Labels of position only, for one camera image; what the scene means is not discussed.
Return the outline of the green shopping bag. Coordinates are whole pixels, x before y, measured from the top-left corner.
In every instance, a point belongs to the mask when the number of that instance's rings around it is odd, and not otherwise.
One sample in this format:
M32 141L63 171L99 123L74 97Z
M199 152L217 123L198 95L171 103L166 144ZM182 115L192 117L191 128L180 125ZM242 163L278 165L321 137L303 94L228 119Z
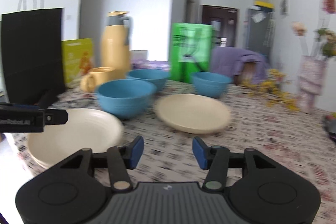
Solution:
M174 81L190 83L191 73L210 67L213 27L207 24L174 23L171 34L170 73Z

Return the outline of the pink textured vase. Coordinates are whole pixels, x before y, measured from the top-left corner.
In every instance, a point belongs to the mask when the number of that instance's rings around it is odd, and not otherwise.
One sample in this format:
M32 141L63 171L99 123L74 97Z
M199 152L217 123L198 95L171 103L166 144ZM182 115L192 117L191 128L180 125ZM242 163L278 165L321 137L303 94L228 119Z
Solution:
M325 82L327 61L313 56L303 56L298 71L298 107L311 114L315 98L320 96Z

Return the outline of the yellow-green snack box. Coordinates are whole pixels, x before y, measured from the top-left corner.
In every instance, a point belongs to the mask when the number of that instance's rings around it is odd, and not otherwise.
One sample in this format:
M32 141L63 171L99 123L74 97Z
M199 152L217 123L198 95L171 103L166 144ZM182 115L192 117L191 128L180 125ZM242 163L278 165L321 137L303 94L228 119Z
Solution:
M62 41L65 84L86 75L94 67L93 43L90 38Z

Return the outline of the yellow thermos jug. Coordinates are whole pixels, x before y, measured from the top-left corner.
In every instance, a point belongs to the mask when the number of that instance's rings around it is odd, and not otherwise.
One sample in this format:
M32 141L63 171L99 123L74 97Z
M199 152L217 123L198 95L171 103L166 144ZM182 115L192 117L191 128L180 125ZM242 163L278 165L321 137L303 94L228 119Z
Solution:
M131 69L129 38L132 20L127 11L108 13L101 40L101 65L114 68L115 79L124 79Z

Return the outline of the grey refrigerator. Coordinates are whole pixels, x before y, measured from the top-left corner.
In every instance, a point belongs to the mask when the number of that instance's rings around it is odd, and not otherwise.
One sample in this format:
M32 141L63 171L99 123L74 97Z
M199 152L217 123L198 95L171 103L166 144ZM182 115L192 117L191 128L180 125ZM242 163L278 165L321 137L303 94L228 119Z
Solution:
M250 6L246 10L245 47L267 59L273 43L273 13L273 9L262 6Z

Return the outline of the blue bowl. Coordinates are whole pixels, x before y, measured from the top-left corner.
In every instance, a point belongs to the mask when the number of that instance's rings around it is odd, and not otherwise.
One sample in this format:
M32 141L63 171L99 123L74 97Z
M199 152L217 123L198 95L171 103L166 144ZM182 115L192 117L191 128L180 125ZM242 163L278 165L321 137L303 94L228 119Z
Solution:
M219 98L232 84L232 78L211 72L193 72L191 82L199 95Z
M156 86L160 92L170 78L170 73L159 69L135 69L126 74L128 79L147 81Z
M157 88L154 84L135 79L113 80L100 85L96 96L100 107L119 119L131 119L151 104Z

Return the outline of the grey purple folded cloth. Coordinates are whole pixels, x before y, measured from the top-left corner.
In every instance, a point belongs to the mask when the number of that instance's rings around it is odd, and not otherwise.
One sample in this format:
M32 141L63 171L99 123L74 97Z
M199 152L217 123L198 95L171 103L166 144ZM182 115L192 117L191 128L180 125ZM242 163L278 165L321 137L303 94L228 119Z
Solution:
M329 138L336 143L336 119L332 115L326 115L323 119L323 128L328 133Z

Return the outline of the wooden chair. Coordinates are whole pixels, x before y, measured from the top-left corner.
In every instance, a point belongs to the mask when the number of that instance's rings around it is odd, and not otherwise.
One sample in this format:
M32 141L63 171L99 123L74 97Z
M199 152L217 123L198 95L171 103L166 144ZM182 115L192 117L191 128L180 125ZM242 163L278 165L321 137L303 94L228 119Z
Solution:
M257 63L240 62L234 66L233 79L235 85L256 84L258 83Z

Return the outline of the yellow mug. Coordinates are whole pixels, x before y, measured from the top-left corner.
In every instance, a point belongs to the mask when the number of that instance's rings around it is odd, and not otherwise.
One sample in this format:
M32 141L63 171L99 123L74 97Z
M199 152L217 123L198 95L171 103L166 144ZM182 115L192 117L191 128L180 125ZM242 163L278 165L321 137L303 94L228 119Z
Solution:
M115 70L111 67L92 68L81 79L80 89L84 92L94 92L95 89L114 79Z

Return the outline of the dried pink roses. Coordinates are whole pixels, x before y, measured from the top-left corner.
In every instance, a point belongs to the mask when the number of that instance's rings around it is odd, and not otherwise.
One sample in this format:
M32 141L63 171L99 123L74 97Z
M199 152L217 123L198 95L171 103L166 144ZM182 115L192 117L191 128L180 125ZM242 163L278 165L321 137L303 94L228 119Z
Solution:
M293 33L299 38L304 55L323 61L335 58L335 31L329 28L332 15L335 15L335 0L319 0L318 22L314 31L314 42L311 50L309 50L306 42L306 25L301 22L291 24Z

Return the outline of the purple jacket on chair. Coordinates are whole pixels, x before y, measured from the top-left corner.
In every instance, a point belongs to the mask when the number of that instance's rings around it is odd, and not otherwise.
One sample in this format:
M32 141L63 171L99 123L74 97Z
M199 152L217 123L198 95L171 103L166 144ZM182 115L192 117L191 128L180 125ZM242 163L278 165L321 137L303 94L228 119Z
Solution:
M269 64L260 53L236 47L214 47L211 52L210 72L234 78L239 76L245 63L255 63L253 84L264 81Z

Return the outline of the black orange glasses case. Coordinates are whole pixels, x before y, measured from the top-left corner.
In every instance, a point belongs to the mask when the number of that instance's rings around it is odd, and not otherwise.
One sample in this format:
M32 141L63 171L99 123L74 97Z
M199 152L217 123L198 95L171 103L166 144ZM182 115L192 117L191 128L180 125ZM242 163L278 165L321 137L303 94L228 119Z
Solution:
M37 106L40 109L49 108L55 102L58 102L59 100L58 95L59 95L58 91L54 89L47 90L37 102Z

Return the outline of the yellow flower branch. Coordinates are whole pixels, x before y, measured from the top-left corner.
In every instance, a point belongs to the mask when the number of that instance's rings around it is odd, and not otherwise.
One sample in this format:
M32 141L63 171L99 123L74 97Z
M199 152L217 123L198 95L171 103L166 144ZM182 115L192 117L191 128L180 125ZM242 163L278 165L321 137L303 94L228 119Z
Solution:
M268 69L265 80L258 84L253 84L252 80L243 80L240 86L247 88L250 96L264 98L265 104L269 107L279 104L290 111L300 111L297 96L282 89L283 85L290 83L291 80L287 80L285 73L277 69Z

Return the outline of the black paper bag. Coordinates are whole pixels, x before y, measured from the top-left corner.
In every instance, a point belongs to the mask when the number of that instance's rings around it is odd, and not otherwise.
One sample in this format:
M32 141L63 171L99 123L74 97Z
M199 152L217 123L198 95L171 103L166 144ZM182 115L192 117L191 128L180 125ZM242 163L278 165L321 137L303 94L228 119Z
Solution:
M37 105L50 89L66 90L62 57L61 8L46 9L45 0L26 9L19 0L16 12L1 20L1 61L7 102Z

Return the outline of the dark entrance door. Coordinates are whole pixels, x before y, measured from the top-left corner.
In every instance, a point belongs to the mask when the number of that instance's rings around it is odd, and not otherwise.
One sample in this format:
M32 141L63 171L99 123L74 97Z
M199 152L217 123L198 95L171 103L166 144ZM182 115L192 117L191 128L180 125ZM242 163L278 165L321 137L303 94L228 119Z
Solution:
M239 10L220 6L202 6L202 24L213 28L212 47L235 47Z

